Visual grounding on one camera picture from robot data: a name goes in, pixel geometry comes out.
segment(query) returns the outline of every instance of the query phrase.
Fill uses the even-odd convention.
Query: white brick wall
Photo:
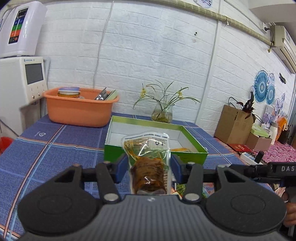
[[[230,0],[253,21],[247,0]],[[210,10],[217,12],[219,0]],[[111,1],[61,2],[48,4],[41,29],[37,55],[52,58],[48,86],[92,87],[99,43]],[[224,3],[223,14],[260,32],[239,11]],[[208,133],[216,129],[223,105],[230,96],[246,101],[257,71],[265,69],[276,76],[276,96],[287,92],[285,111],[291,100],[294,75],[291,75],[268,46],[230,26],[222,27],[217,62],[205,109],[199,125]],[[184,95],[201,99],[213,50],[216,21],[186,11],[115,0],[99,57],[96,87],[118,89],[120,102],[113,111],[151,115],[155,103],[140,102],[133,110],[144,85],[157,79],[164,85],[175,81],[172,91],[188,86]],[[279,81],[279,72],[287,84]],[[265,103],[255,104],[262,116]],[[174,119],[195,122],[199,103],[189,100],[174,107]]]
[[[231,2],[250,17],[250,11],[246,5],[247,1],[245,1],[245,4],[235,0],[231,0]],[[243,14],[225,2],[223,14],[262,34]],[[253,21],[260,22],[254,15],[251,17]],[[284,111],[288,113],[295,76],[289,72],[274,51],[268,53],[267,49],[266,44],[248,34],[229,26],[222,26],[211,88],[205,109],[200,113],[202,118],[199,125],[205,131],[214,134],[223,105],[227,104],[230,96],[242,102],[246,102],[250,98],[250,87],[253,85],[257,72],[262,69],[275,75],[276,98],[280,98],[280,95],[286,92]],[[279,73],[286,78],[287,84],[280,81]],[[255,113],[262,117],[265,107],[265,101],[262,103],[255,102]]]
[[[52,58],[49,88],[91,87],[110,1],[63,2],[47,7],[36,54]],[[188,86],[183,94],[201,99],[215,27],[214,20],[185,11],[115,1],[100,51],[96,87],[118,89],[120,102],[114,111],[138,115],[151,115],[155,107],[154,102],[140,102],[132,109],[142,83],[155,79],[164,85],[174,80],[171,92]],[[198,108],[193,101],[179,102],[174,119],[194,122]]]

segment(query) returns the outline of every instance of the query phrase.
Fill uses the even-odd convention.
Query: glass jar
[[[153,121],[171,123],[173,120],[173,106],[173,104],[157,101],[151,119]]]

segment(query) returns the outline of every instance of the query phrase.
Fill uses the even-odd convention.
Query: white appliance
[[[292,74],[296,73],[296,46],[284,26],[271,26],[274,47],[272,48],[281,58]]]
[[[0,59],[0,119],[18,135],[40,118],[39,99],[46,90],[42,57]],[[2,136],[15,138],[1,128]]]
[[[0,58],[35,54],[47,7],[33,1],[7,12],[0,30]]]
[[[47,90],[48,73],[44,61],[49,68],[50,59],[33,55],[46,11],[33,1],[8,10],[0,20],[1,136],[16,138],[41,117],[39,100]]]

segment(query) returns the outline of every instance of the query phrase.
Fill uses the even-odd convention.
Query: air conditioner
[[[271,26],[274,41],[273,50],[281,58],[292,74],[296,73],[296,46],[284,26]]]

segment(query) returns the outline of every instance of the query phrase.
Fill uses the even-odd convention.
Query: green box
[[[266,130],[264,130],[262,127],[260,126],[252,126],[252,129],[250,131],[252,134],[254,134],[255,136],[260,136],[260,137],[266,137],[268,138],[268,133]]]
[[[203,165],[207,158],[208,152],[184,126],[113,116],[106,137],[104,160],[115,162],[124,153],[124,150],[121,148],[121,139],[124,136],[139,134],[145,131],[168,134],[171,149],[182,147],[189,149],[191,152],[171,152],[172,154],[177,154],[185,163],[192,161]]]

